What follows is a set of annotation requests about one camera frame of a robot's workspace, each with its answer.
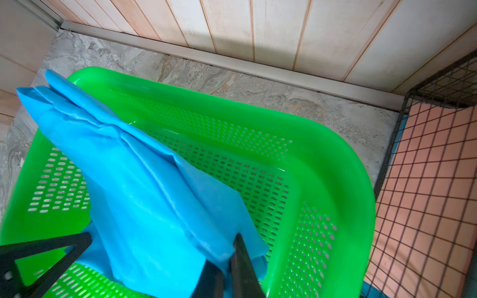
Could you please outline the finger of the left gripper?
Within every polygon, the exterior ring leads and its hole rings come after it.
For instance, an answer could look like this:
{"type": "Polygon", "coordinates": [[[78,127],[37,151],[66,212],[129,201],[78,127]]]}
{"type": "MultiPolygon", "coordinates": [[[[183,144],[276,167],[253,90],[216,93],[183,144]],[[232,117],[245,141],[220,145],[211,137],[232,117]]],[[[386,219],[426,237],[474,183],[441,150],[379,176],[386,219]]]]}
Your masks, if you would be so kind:
{"type": "Polygon", "coordinates": [[[1,297],[43,297],[92,242],[86,232],[2,245],[1,297]]]}

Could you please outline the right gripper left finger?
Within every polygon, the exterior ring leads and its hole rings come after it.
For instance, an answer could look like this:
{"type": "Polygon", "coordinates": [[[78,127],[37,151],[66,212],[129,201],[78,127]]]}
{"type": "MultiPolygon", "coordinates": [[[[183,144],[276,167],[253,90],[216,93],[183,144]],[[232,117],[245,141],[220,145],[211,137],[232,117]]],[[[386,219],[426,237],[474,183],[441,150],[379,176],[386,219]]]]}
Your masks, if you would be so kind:
{"type": "Polygon", "coordinates": [[[223,298],[224,274],[213,263],[206,261],[191,298],[223,298]]]}

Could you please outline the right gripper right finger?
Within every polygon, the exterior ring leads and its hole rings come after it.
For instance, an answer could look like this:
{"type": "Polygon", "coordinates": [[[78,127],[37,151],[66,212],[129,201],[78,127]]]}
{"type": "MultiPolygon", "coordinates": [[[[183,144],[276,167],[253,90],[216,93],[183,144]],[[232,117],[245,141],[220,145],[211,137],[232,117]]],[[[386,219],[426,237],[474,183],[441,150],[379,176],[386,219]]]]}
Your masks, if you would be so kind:
{"type": "Polygon", "coordinates": [[[239,233],[234,240],[234,248],[235,253],[230,259],[232,297],[266,298],[253,269],[243,237],[239,233]]]}

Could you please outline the blue raincoat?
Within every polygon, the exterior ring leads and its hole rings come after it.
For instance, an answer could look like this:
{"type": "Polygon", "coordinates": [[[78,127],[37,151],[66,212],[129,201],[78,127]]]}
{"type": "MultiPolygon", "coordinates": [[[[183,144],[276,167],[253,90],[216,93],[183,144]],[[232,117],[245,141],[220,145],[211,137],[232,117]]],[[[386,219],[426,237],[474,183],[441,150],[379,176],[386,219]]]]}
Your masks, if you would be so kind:
{"type": "Polygon", "coordinates": [[[241,234],[258,282],[269,248],[240,194],[125,123],[56,72],[47,86],[18,88],[39,130],[82,172],[91,199],[79,262],[155,298],[190,298],[206,261],[224,274],[241,234]]]}

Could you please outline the green plastic basket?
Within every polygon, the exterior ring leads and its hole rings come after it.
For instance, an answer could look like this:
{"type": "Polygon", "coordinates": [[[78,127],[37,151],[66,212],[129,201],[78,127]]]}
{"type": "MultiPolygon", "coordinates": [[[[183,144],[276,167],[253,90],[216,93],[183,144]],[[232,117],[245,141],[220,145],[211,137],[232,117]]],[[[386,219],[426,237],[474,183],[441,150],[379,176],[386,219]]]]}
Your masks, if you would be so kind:
{"type": "MultiPolygon", "coordinates": [[[[66,78],[120,120],[237,191],[267,244],[269,298],[357,298],[375,228],[359,157],[311,120],[89,67],[66,78]]],[[[39,129],[1,226],[1,246],[86,233],[81,170],[39,129]]],[[[79,262],[45,298],[152,298],[79,262]]]]}

